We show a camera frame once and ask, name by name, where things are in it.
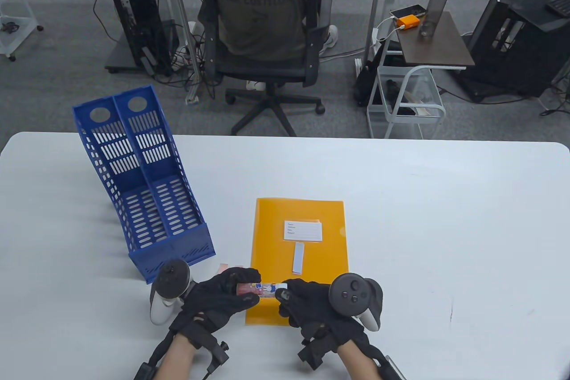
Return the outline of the person's right hand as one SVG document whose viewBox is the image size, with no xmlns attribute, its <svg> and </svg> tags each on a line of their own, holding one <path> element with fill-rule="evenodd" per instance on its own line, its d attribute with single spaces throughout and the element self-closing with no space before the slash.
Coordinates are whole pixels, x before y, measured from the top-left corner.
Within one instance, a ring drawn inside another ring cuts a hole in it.
<svg viewBox="0 0 570 380">
<path fill-rule="evenodd" d="M 277 289 L 275 298 L 279 301 L 279 315 L 287 318 L 294 328 L 318 327 L 318 336 L 331 335 L 336 347 L 354 341 L 368 345 L 369 339 L 364 327 L 352 317 L 341 315 L 329 301 L 329 284 L 289 279 L 286 289 Z"/>
</svg>

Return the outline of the person's left hand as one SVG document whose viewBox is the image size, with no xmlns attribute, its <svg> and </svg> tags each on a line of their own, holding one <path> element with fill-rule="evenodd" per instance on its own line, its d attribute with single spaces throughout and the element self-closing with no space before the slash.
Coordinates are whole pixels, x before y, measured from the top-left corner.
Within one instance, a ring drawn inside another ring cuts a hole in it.
<svg viewBox="0 0 570 380">
<path fill-rule="evenodd" d="M 185 337 L 196 349 L 214 344 L 213 333 L 230 318 L 257 305 L 258 295 L 238 295 L 238 284 L 261 282 L 257 269 L 232 267 L 195 285 L 185 298 L 183 307 L 169 327 L 175 335 Z"/>
</svg>

